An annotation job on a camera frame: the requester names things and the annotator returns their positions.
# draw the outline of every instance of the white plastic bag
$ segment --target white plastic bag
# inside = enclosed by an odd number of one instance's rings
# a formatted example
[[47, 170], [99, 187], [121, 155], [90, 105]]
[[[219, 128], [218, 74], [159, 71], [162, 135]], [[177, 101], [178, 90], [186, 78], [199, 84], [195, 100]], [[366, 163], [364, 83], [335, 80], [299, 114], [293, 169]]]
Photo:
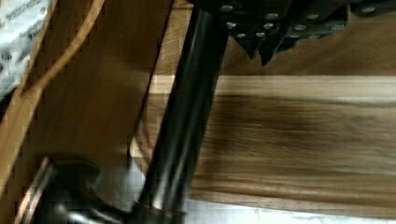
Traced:
[[51, 0], [0, 0], [0, 101], [21, 82]]

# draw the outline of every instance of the bolt head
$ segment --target bolt head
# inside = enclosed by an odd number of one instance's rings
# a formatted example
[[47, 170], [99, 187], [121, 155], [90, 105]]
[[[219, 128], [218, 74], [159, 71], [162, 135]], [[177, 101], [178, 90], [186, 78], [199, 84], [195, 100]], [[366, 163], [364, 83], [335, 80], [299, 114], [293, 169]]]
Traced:
[[244, 37], [246, 37], [247, 35], [246, 34], [239, 34], [239, 35], [236, 35], [235, 37], [236, 38], [244, 38]]
[[291, 37], [291, 38], [300, 38], [300, 37], [301, 37], [301, 35], [297, 35], [297, 34], [291, 34], [291, 35], [289, 35], [289, 37]]
[[276, 20], [279, 17], [279, 15], [277, 13], [268, 13], [265, 16], [265, 19], [267, 19], [268, 21], [273, 21]]
[[375, 11], [376, 11], [375, 7], [365, 7], [364, 9], [361, 10], [361, 12], [364, 14], [369, 14]]
[[12, 55], [11, 55], [10, 52], [3, 52], [3, 53], [1, 54], [1, 58], [2, 58], [3, 60], [5, 60], [5, 61], [9, 61], [9, 60], [12, 59]]
[[296, 31], [303, 31], [303, 30], [306, 30], [306, 25], [302, 25], [302, 24], [295, 25], [295, 26], [293, 26], [293, 29]]
[[258, 32], [256, 33], [257, 37], [265, 37], [265, 32]]
[[344, 25], [334, 25], [332, 27], [332, 30], [334, 31], [340, 31], [340, 30], [344, 30], [345, 26]]
[[228, 21], [228, 22], [225, 23], [225, 26], [226, 26], [228, 29], [233, 29], [233, 28], [236, 27], [236, 23], [235, 23], [235, 22]]
[[320, 35], [311, 35], [308, 37], [308, 39], [319, 39]]
[[275, 27], [275, 25], [273, 23], [267, 22], [264, 24], [264, 26], [262, 28], [264, 28], [265, 30], [271, 30], [274, 27]]
[[306, 18], [308, 20], [314, 21], [314, 20], [317, 20], [319, 18], [319, 15], [318, 14], [310, 14], [310, 15], [307, 15]]
[[233, 11], [233, 6], [231, 5], [223, 5], [220, 7], [221, 12], [231, 12]]

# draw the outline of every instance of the black metal leg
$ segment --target black metal leg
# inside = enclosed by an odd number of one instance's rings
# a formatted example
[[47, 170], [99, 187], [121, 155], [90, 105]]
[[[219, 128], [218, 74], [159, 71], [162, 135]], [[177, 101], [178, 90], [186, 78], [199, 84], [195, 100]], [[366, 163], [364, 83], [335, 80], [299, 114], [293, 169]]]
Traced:
[[128, 213], [92, 192], [99, 178], [100, 169], [89, 161], [45, 158], [14, 224], [125, 223]]
[[176, 80], [138, 203], [165, 212], [183, 210], [227, 37], [217, 18], [201, 9], [193, 10]]

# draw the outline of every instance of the metal tube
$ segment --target metal tube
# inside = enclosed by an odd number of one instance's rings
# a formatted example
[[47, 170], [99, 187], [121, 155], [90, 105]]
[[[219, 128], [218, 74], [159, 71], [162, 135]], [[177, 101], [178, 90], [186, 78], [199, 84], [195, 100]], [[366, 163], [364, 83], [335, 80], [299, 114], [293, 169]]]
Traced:
[[218, 18], [194, 8], [139, 203], [168, 212], [183, 210], [227, 37]]

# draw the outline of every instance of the wooden surface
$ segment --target wooden surface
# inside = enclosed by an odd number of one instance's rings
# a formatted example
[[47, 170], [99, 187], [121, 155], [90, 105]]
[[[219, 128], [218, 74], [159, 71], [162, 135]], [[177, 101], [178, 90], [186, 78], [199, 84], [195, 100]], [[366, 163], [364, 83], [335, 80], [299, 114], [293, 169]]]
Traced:
[[[166, 99], [163, 94], [148, 98], [133, 147], [144, 169]], [[394, 100], [353, 104], [219, 95], [193, 182], [201, 193], [194, 198], [333, 215], [396, 216], [395, 116]]]
[[[174, 8], [131, 147], [143, 171], [191, 14], [183, 1]], [[395, 21], [352, 17], [344, 32], [302, 41], [264, 68], [230, 40], [192, 197], [396, 218]]]
[[[2, 188], [9, 175], [0, 201], [1, 224], [12, 223], [42, 156], [86, 157], [104, 169], [108, 184], [103, 188], [113, 189], [120, 183], [118, 173], [107, 168], [126, 165], [169, 8], [167, 0], [105, 1], [97, 22], [90, 21], [94, 28], [89, 37], [66, 68], [42, 94], [33, 89], [23, 95], [35, 94], [29, 100], [36, 104], [41, 99], [37, 109], [26, 105], [23, 111], [18, 106], [8, 112], [0, 135]], [[23, 120], [11, 122], [11, 115]], [[4, 134], [13, 136], [14, 142]], [[105, 200], [113, 196], [113, 192], [100, 194]]]

